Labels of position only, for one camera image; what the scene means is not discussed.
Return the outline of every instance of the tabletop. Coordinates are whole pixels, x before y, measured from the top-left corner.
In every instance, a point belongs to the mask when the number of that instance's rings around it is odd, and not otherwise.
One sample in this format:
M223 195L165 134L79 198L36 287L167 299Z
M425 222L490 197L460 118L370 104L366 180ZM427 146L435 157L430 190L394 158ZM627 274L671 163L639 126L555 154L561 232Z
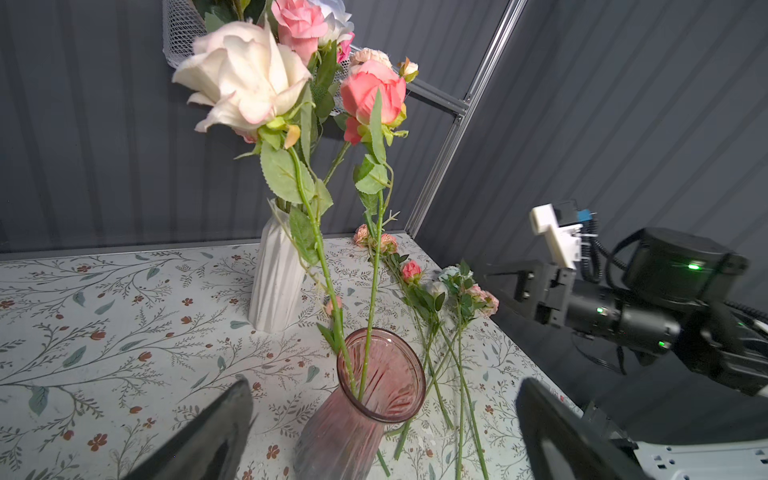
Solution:
M399 252L425 275L438 266L406 234ZM336 388L336 359L315 323L329 323L324 295L305 278L299 313L282 333L247 321L258 244L0 263L0 477L121 478L182 429L229 385L251 385L255 421L240 480L293 478L303 425ZM372 266L349 238L326 241L346 333L367 319ZM420 355L419 335L397 284L384 272L376 326ZM532 478L515 414L520 382L534 377L578 409L486 318L464 340L465 378L491 478ZM458 422L458 373L439 380ZM472 437L465 478L481 478ZM381 450L390 478L453 478L457 435L435 393ZM378 462L369 478L385 478Z

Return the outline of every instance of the vase rim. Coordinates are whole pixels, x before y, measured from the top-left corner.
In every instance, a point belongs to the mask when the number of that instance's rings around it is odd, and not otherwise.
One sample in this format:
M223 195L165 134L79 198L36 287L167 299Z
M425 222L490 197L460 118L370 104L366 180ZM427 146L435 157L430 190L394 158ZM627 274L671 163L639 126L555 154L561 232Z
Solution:
M344 342L347 343L349 339L351 339L355 335L359 335L360 333L367 333L367 331L368 331L367 328L357 329L354 332L350 333L344 339ZM391 335L395 337L395 339L399 341L398 347L404 350L403 353L405 355L408 355L408 353L413 355L413 359L415 360L415 366L418 367L416 369L416 375L421 380L420 382L421 388L419 389L419 394L417 397L419 401L407 413L402 415L382 415L381 413L377 413L369 410L365 405L363 405L362 402L360 402L357 399L356 396L353 395L352 390L349 387L349 383L344 382L344 378L342 377L342 370L345 368L343 355L336 356L336 375L339 377L339 386L341 387L342 391L344 391L344 395L346 396L346 398L363 415L382 423L402 423L411 419L414 415L419 413L419 410L421 410L422 405L424 404L424 400L426 397L426 377L424 375L424 367L422 366L421 361L419 361L419 356L416 355L416 352L414 352L411 346L404 339L398 336L396 333L390 332L387 329L382 329L378 327L374 327L371 329L371 334L375 332L381 332L381 333L385 333L387 335Z

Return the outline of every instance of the white mesh basket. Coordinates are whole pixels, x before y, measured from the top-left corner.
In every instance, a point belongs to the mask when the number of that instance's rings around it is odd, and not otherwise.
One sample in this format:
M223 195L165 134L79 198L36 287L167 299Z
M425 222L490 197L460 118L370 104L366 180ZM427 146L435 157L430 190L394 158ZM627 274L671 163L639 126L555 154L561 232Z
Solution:
M178 67L185 58L192 56L192 42L205 34L203 19L191 0L163 0L163 53L171 67ZM341 66L333 77L339 83L347 76L349 60L341 62ZM341 95L337 93L333 100L336 107L331 115L338 115L344 111Z

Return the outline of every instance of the vase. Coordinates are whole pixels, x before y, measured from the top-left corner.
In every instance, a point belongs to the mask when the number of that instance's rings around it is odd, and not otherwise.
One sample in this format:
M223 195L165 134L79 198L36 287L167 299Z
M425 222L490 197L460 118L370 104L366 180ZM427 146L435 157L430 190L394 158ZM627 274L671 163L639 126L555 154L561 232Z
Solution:
M356 384L362 373L366 329L346 338ZM299 480L362 480L379 449L384 427L412 418L424 402L426 381L419 358L400 337L371 333L362 401L349 387L342 355L336 360L339 386L306 423L296 445Z
M288 214L274 200L270 204L273 215L261 231L248 321L257 330L275 333L295 319L305 273L296 248L280 225L288 225Z

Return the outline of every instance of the dark gray wall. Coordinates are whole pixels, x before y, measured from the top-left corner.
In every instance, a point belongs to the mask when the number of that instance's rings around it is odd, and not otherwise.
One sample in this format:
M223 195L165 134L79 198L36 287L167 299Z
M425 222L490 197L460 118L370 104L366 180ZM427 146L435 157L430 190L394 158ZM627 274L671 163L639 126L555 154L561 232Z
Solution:
M350 2L356 45L408 55L463 97L506 2L385 3ZM260 236L270 192L258 159L232 160L247 146L227 127L193 131L207 109L185 104L161 49L161 0L0 0L0 253ZM393 230L453 120L415 98L408 107L412 136L389 155ZM317 171L340 146L322 141ZM350 181L361 157L351 150L331 181L327 233L361 223Z
M574 198L612 246L672 227L749 257L732 299L768 310L768 2L529 0L416 240L442 265L548 259L533 206ZM502 311L507 334L582 405L635 439L768 435L768 399L673 356L617 376L565 332ZM578 339L581 344L589 342ZM585 345L616 361L615 347Z

